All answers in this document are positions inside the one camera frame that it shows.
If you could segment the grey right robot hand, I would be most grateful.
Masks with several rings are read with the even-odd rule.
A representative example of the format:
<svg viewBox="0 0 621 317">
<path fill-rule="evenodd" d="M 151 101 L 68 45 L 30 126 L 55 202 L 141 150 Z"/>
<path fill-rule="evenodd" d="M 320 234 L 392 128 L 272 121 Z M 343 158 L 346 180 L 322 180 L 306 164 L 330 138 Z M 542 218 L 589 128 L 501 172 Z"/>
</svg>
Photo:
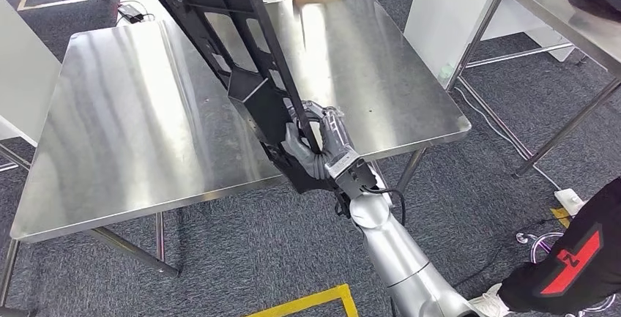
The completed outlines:
<svg viewBox="0 0 621 317">
<path fill-rule="evenodd" d="M 333 106 L 322 107 L 312 100 L 303 100 L 305 116 L 319 123 L 322 138 L 320 152 L 314 152 L 302 141 L 297 124 L 298 117 L 286 124 L 285 141 L 281 143 L 314 179 L 337 179 L 360 158 L 352 148 L 349 134 L 343 122 L 343 113 Z"/>
</svg>

